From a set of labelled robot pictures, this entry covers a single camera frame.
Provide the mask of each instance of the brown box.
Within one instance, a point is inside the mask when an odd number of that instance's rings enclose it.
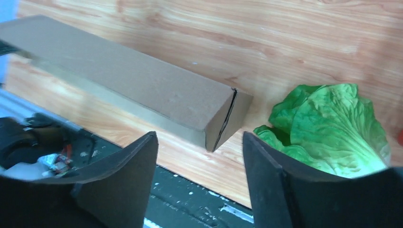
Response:
[[[242,127],[252,101],[238,89],[41,15],[1,23],[1,41],[32,65],[209,151]]]

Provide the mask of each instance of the wooden surface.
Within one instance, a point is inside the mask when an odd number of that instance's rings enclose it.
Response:
[[[393,139],[403,128],[402,13],[403,0],[20,0],[18,11],[252,93],[244,130],[265,124],[298,84],[358,83],[390,135],[394,164],[403,164]],[[155,130],[16,59],[7,89],[120,145]],[[216,153],[157,131],[160,165],[250,206],[241,131]]]

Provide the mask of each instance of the blue object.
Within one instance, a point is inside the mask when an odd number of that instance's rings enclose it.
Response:
[[[12,20],[15,17],[17,0],[0,0],[0,22]],[[0,57],[0,83],[4,82],[7,69],[7,56]]]

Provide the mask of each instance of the red object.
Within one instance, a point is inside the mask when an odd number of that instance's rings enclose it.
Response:
[[[399,133],[399,136],[397,137],[397,142],[403,146],[403,130]]]

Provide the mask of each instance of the leafy vegetable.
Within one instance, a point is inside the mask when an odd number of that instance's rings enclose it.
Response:
[[[297,86],[254,133],[316,169],[356,178],[387,168],[390,146],[373,104],[356,84]]]

